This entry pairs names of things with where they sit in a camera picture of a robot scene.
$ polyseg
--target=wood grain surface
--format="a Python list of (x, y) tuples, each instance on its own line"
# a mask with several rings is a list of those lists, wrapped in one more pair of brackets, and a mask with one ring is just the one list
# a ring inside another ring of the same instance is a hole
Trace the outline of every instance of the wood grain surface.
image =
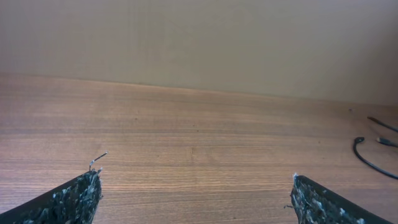
[(0, 213), (104, 167), (95, 224), (297, 223), (292, 174), (398, 223), (398, 108), (0, 75)]

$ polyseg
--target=black cable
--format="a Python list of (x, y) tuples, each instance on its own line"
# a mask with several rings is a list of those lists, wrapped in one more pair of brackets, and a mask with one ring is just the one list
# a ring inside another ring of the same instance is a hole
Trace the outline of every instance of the black cable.
[(391, 178), (394, 178), (394, 179), (397, 179), (397, 180), (398, 180), (398, 176), (397, 176), (397, 175), (391, 174), (390, 172), (387, 172), (387, 171), (385, 171), (385, 170), (383, 170), (383, 169), (378, 168), (378, 167), (375, 166), (374, 164), (372, 164), (372, 163), (370, 163), (369, 161), (367, 161), (366, 159), (364, 159), (361, 155), (359, 155), (358, 151), (356, 150), (356, 145), (359, 144), (359, 143), (361, 143), (361, 142), (363, 142), (363, 141), (365, 141), (365, 138), (364, 138), (364, 137), (356, 137), (356, 138), (354, 139), (353, 149), (354, 149), (354, 153), (355, 153), (356, 157), (358, 157), (358, 159), (360, 159), (362, 162), (366, 163), (368, 166), (370, 166), (370, 167), (372, 167), (373, 169), (379, 171), (380, 173), (382, 173), (382, 174), (384, 174), (384, 175), (386, 175), (386, 176), (388, 176), (388, 177), (391, 177)]
[(380, 124), (381, 126), (384, 126), (384, 127), (388, 128), (388, 129), (391, 129), (391, 130), (393, 130), (393, 131), (395, 131), (395, 132), (398, 132), (398, 128), (395, 128), (395, 127), (393, 127), (393, 126), (389, 126), (388, 124), (383, 123), (383, 122), (379, 121), (379, 120), (376, 119), (376, 118), (373, 118), (373, 117), (371, 117), (371, 116), (368, 116), (368, 119), (371, 120), (371, 121), (376, 122), (377, 124)]

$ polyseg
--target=wall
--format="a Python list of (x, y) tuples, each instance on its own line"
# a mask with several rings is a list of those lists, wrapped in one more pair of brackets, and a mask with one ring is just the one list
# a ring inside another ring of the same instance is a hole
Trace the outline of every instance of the wall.
[(2, 0), (0, 72), (398, 104), (396, 0)]

